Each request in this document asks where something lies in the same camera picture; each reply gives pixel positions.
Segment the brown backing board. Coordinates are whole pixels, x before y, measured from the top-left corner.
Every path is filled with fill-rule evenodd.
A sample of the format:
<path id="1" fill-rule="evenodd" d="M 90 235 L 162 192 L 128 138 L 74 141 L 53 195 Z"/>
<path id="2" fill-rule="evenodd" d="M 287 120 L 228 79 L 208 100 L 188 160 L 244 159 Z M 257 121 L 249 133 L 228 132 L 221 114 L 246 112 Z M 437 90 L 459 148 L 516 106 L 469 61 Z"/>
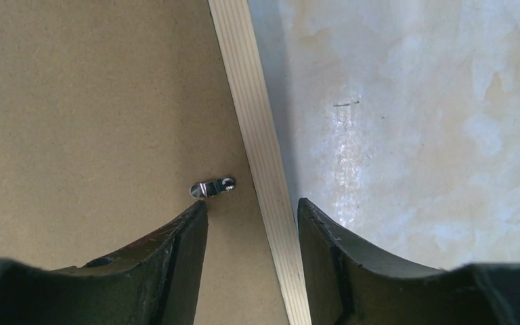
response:
<path id="1" fill-rule="evenodd" d="M 206 1 L 0 1 L 0 257 L 82 266 L 207 200 L 196 324 L 288 321 Z"/>

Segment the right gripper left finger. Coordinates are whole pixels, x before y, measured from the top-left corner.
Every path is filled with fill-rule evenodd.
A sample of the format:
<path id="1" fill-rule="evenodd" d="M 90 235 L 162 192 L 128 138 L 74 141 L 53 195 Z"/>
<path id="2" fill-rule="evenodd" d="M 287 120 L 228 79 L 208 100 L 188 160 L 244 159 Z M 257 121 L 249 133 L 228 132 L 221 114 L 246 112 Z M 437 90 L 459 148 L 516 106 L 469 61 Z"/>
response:
<path id="1" fill-rule="evenodd" d="M 82 267 L 0 259 L 0 324 L 192 324 L 207 234 L 207 206 L 198 201 Z"/>

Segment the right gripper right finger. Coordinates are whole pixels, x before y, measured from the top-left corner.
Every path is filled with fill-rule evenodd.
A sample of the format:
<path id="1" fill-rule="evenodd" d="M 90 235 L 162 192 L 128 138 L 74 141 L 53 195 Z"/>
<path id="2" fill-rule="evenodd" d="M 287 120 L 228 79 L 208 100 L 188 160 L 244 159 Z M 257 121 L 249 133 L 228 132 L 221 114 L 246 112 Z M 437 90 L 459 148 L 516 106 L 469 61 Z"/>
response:
<path id="1" fill-rule="evenodd" d="M 520 324 L 520 263 L 427 267 L 354 234 L 306 198 L 297 219 L 314 324 Z"/>

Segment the wooden picture frame blue edge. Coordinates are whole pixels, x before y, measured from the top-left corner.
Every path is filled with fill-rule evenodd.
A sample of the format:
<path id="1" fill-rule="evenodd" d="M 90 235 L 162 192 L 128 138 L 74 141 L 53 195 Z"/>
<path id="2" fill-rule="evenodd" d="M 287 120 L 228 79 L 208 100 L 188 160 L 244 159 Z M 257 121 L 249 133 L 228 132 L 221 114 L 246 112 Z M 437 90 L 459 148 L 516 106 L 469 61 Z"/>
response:
<path id="1" fill-rule="evenodd" d="M 311 324 L 297 222 L 247 1 L 209 1 L 289 324 Z"/>

